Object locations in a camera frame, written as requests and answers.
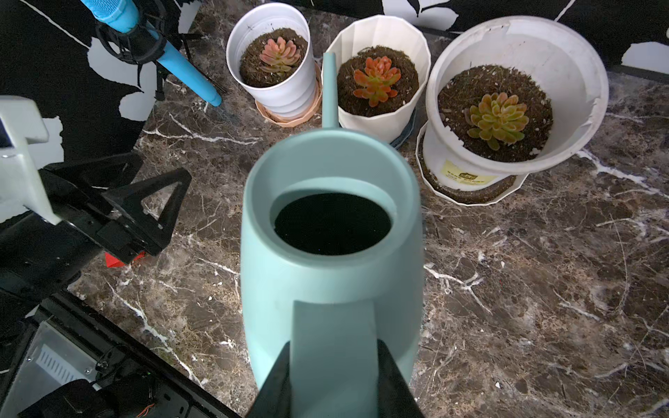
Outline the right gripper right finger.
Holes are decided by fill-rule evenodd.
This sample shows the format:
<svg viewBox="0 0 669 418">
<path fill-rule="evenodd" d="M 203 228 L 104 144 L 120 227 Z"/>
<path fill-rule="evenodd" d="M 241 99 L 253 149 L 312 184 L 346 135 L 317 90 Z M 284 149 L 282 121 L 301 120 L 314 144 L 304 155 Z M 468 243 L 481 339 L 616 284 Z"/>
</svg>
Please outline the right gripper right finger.
<svg viewBox="0 0 669 418">
<path fill-rule="evenodd" d="M 377 379 L 377 403 L 379 418 L 424 418 L 408 383 L 393 359 L 389 348 L 377 341 L 379 376 Z"/>
</svg>

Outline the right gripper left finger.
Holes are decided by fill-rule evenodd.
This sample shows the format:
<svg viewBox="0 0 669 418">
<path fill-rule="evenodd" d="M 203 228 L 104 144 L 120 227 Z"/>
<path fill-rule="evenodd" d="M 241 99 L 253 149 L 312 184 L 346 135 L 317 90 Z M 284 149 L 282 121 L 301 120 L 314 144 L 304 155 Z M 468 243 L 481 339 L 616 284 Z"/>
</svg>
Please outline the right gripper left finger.
<svg viewBox="0 0 669 418">
<path fill-rule="evenodd" d="M 246 418 L 290 418 L 290 342 L 280 351 Z"/>
</svg>

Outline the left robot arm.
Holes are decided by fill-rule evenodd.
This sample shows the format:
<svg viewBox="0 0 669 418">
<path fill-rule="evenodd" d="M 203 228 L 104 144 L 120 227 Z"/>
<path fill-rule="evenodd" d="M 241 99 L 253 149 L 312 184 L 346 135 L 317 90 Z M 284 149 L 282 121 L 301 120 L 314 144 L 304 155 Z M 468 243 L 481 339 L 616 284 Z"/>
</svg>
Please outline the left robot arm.
<svg viewBox="0 0 669 418">
<path fill-rule="evenodd" d="M 67 289 L 100 253 L 128 265 L 170 244 L 192 176 L 178 168 L 138 181 L 142 165 L 137 153 L 124 153 L 38 171 L 57 220 L 31 210 L 1 226 L 3 347 L 20 339 L 42 302 Z"/>
</svg>

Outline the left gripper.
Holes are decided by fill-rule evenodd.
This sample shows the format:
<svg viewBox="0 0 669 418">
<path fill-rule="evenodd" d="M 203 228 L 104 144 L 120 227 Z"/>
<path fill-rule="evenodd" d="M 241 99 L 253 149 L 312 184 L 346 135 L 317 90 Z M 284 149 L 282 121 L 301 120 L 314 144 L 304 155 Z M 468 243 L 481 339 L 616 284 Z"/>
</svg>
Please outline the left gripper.
<svg viewBox="0 0 669 418">
<path fill-rule="evenodd" d="M 124 262 L 159 255 L 172 240 L 192 176 L 178 168 L 132 183 L 142 165 L 136 153 L 123 153 L 41 169 L 61 221 L 29 211 L 2 222 L 2 296 L 45 298 L 101 251 Z"/>
</svg>

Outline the mint green watering can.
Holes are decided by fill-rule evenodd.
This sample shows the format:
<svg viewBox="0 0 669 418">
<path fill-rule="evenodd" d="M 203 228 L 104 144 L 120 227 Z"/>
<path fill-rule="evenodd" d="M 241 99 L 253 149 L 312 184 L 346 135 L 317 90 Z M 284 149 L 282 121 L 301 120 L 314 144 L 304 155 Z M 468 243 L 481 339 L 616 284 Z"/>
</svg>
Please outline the mint green watering can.
<svg viewBox="0 0 669 418">
<path fill-rule="evenodd" d="M 322 81 L 322 127 L 272 146 L 247 178 L 247 349 L 260 392 L 290 342 L 291 417 L 378 417 L 377 341 L 408 386 L 420 341 L 420 191 L 392 146 L 340 127 L 333 53 Z"/>
</svg>

